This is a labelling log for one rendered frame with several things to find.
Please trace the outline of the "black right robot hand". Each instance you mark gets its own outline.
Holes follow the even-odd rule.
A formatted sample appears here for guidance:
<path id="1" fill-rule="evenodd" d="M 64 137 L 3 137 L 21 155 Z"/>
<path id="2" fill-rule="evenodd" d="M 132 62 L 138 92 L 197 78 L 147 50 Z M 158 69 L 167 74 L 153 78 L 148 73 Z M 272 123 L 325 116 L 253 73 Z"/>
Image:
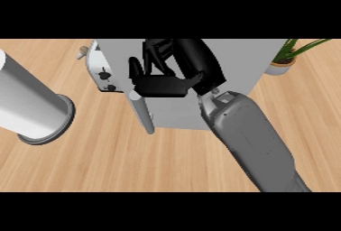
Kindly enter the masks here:
<path id="1" fill-rule="evenodd" d="M 201 39 L 147 39 L 144 64 L 130 57 L 130 79 L 142 97 L 204 96 L 225 82 L 212 49 Z"/>

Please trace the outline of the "white appliance with black knobs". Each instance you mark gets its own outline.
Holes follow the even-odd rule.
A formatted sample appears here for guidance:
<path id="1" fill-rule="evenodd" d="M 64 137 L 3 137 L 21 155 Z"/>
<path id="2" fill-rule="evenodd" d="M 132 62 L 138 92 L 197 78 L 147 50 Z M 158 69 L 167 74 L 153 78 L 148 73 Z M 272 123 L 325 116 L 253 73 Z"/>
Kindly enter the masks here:
<path id="1" fill-rule="evenodd" d="M 91 46 L 82 46 L 76 55 L 79 60 L 86 59 L 86 67 L 101 92 L 123 93 L 117 77 L 111 70 L 99 43 L 92 41 Z"/>

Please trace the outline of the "green plant in white pot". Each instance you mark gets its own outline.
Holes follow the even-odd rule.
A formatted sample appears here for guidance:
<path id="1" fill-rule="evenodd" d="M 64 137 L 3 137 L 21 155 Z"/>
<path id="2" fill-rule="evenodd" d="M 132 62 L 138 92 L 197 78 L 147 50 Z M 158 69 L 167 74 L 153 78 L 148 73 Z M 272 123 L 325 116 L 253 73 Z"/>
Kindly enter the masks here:
<path id="1" fill-rule="evenodd" d="M 328 42 L 330 39 L 318 39 L 316 41 L 306 44 L 302 48 L 296 48 L 296 44 L 299 42 L 297 39 L 288 39 L 280 49 L 280 52 L 269 64 L 269 67 L 266 69 L 266 74 L 271 76 L 281 76 L 284 75 L 291 66 L 296 64 L 297 57 L 302 53 L 309 51 L 312 48 L 315 48 L 318 45 Z"/>

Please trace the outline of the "white cylinder with grey rim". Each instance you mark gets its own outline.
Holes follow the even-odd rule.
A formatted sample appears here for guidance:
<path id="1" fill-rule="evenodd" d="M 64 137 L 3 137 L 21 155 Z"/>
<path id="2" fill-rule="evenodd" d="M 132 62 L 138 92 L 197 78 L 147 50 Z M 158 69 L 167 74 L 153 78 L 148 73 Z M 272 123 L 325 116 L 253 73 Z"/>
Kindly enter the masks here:
<path id="1" fill-rule="evenodd" d="M 30 145 L 54 142 L 76 118 L 71 98 L 57 94 L 0 50 L 0 127 Z"/>

